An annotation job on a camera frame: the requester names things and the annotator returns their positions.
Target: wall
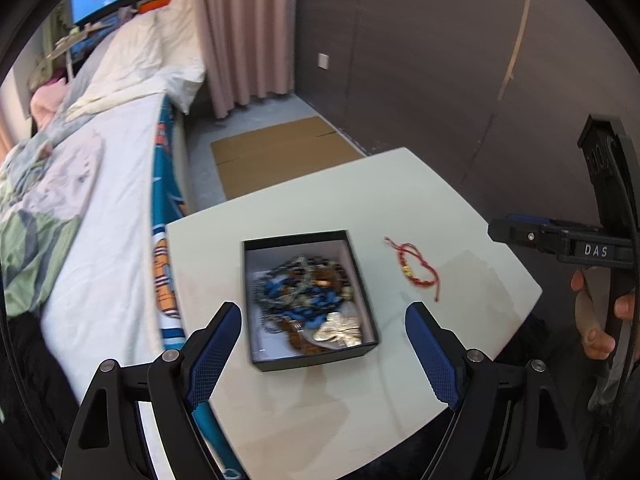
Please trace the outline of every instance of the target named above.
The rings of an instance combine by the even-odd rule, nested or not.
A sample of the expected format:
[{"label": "wall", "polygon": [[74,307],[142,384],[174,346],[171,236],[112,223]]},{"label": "wall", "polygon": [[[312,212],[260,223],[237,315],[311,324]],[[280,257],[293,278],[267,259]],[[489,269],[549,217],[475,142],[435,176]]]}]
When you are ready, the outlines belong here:
[{"label": "wall", "polygon": [[[298,0],[296,50],[303,99],[369,153],[408,147],[487,220],[597,223],[576,147],[589,113],[640,148],[640,75],[584,0]],[[572,322],[573,269],[517,255],[536,312]]]},{"label": "wall", "polygon": [[24,46],[0,86],[0,113],[15,142],[31,135],[31,92],[28,78],[42,56],[42,29],[38,28]]}]

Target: screw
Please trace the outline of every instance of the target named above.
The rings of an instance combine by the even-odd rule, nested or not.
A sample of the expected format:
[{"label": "screw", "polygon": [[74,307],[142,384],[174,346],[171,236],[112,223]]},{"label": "screw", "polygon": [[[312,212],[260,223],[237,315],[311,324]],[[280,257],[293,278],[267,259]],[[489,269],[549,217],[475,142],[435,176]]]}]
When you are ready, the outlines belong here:
[{"label": "screw", "polygon": [[102,361],[100,363],[100,371],[101,372],[111,372],[115,368],[116,361],[113,359],[107,359],[106,361]]},{"label": "screw", "polygon": [[473,361],[475,363],[479,363],[480,361],[482,361],[482,359],[484,359],[484,354],[481,351],[476,350],[474,348],[472,350],[469,350],[469,352],[466,353],[466,357],[470,361]]},{"label": "screw", "polygon": [[546,370],[546,365],[540,359],[533,359],[531,362],[531,368],[537,372],[544,372]]},{"label": "screw", "polygon": [[180,352],[178,352],[177,350],[165,350],[162,353],[162,361],[170,363],[172,361],[175,361],[179,355]]}]

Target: black box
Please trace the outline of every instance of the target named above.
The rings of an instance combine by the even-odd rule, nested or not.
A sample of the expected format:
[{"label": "black box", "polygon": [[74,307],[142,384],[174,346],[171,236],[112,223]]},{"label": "black box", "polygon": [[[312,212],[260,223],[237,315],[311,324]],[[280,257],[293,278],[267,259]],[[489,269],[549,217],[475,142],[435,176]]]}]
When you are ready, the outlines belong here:
[{"label": "black box", "polygon": [[[378,329],[371,314],[369,299],[362,284],[347,231],[246,240],[243,249],[244,304],[249,357],[259,370],[270,372],[342,361],[362,356],[377,346],[380,341]],[[253,298],[254,281],[260,274],[300,254],[334,260],[346,271],[353,289],[353,305],[360,319],[360,345],[303,355],[289,345],[286,333],[270,334],[263,330],[260,322],[261,309]]]}]

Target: red bracelet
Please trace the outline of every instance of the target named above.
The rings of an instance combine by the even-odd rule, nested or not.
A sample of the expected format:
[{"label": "red bracelet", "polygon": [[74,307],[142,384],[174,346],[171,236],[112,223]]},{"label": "red bracelet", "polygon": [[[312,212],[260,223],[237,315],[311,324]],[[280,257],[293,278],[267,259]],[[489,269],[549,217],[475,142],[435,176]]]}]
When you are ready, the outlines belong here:
[{"label": "red bracelet", "polygon": [[[409,279],[409,281],[412,282],[414,285],[423,286],[425,288],[435,285],[436,286],[435,301],[439,301],[440,300],[440,277],[438,276],[436,269],[431,267],[427,263],[427,260],[425,260],[422,257],[422,254],[420,253],[418,248],[413,244],[396,245],[395,243],[393,243],[393,241],[390,238],[386,238],[386,237],[385,237],[385,242],[388,242],[398,252],[398,261],[400,262],[402,273]],[[405,253],[418,258],[420,260],[421,266],[423,266],[425,269],[427,269],[429,272],[433,274],[433,277],[434,277],[433,281],[419,280],[418,278],[416,278],[414,276],[414,272],[412,268],[409,265],[407,265],[406,257],[404,256]]]}]

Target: wall outlet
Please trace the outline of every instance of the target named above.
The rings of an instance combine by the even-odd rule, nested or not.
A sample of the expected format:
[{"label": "wall outlet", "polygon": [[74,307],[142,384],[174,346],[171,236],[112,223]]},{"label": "wall outlet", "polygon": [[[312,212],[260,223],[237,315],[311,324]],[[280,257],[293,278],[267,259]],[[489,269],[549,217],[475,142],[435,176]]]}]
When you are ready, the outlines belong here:
[{"label": "wall outlet", "polygon": [[327,54],[318,54],[318,66],[329,70],[329,56]]}]

